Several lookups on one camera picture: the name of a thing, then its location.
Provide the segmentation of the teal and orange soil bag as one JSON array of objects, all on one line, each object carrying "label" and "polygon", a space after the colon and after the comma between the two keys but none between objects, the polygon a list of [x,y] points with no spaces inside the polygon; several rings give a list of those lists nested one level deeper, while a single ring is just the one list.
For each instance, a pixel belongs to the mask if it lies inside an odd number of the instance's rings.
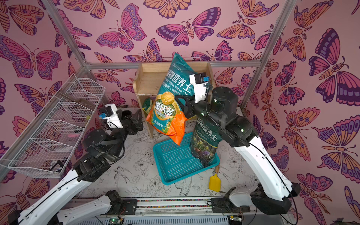
[{"label": "teal and orange soil bag", "polygon": [[189,119],[184,115],[185,103],[177,103],[175,95],[186,95],[195,100],[190,75],[197,74],[182,58],[175,53],[168,73],[153,101],[152,109],[146,121],[156,131],[170,137],[177,145],[181,144],[185,135],[185,122]]}]

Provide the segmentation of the yellow green fertilizer packet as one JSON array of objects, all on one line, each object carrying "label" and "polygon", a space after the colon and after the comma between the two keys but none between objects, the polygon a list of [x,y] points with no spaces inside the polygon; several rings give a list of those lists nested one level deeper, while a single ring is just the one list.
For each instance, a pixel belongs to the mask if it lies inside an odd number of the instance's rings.
[{"label": "yellow green fertilizer packet", "polygon": [[148,97],[145,99],[145,101],[142,104],[142,110],[149,114],[151,109],[152,109],[152,105],[153,105],[153,100],[151,99],[151,97]]}]

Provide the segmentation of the dark green soil bag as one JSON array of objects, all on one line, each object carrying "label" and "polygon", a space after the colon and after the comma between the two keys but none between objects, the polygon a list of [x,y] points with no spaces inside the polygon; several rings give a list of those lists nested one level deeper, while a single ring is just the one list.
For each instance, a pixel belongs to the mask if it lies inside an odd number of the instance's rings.
[{"label": "dark green soil bag", "polygon": [[200,160],[204,167],[213,163],[219,143],[223,140],[221,135],[210,129],[210,124],[197,118],[190,142],[190,151],[193,157]]}]

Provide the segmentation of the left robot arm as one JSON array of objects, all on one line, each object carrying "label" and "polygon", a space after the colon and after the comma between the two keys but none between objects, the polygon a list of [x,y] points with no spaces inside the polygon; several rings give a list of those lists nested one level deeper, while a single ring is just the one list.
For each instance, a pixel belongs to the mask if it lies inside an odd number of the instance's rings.
[{"label": "left robot arm", "polygon": [[83,139],[86,154],[77,161],[67,175],[36,203],[22,211],[13,211],[8,216],[10,225],[75,225],[87,218],[115,214],[124,211],[117,191],[106,192],[100,198],[81,206],[63,209],[79,192],[89,187],[111,166],[125,155],[126,138],[143,130],[142,112],[129,110],[109,112],[101,108],[101,118],[107,122],[111,133],[96,129]]}]

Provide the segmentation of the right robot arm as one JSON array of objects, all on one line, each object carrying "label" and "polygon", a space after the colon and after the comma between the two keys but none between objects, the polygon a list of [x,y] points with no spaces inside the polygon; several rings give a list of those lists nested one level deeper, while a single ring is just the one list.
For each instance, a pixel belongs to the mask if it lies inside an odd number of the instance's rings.
[{"label": "right robot arm", "polygon": [[238,96],[227,87],[212,91],[210,102],[203,97],[174,97],[186,117],[197,116],[190,143],[191,153],[204,166],[213,162],[218,145],[227,142],[239,153],[259,180],[257,188],[249,194],[253,205],[266,215],[287,214],[295,206],[294,197],[300,185],[286,178],[269,156],[252,123],[237,114]]}]

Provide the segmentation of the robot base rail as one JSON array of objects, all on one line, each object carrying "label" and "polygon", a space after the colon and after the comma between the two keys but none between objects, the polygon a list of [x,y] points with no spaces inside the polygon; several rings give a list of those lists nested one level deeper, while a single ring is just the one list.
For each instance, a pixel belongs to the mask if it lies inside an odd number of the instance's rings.
[{"label": "robot base rail", "polygon": [[128,198],[128,209],[95,216],[80,225],[241,225],[249,206],[225,207],[221,197]]}]

